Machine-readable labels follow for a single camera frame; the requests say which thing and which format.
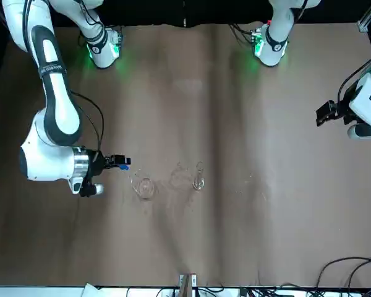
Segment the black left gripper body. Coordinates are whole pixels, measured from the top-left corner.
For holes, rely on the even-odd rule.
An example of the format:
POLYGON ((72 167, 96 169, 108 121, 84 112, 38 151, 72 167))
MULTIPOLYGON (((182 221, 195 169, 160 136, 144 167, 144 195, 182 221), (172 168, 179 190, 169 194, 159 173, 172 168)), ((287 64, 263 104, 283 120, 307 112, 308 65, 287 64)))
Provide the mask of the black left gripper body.
POLYGON ((351 111, 349 108, 348 100, 340 100, 340 101, 334 102, 333 109, 334 109, 333 119, 344 118, 348 120, 351 118, 351 111))

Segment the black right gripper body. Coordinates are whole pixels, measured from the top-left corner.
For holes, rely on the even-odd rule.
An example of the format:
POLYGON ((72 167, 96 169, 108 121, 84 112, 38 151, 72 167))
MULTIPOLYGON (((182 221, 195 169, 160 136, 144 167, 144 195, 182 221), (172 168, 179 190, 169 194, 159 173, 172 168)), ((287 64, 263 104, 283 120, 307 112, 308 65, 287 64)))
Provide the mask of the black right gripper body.
POLYGON ((88 170, 85 176, 87 183, 92 182, 94 176, 99 176, 104 170, 105 157, 100 150, 86 150, 88 155, 88 170))

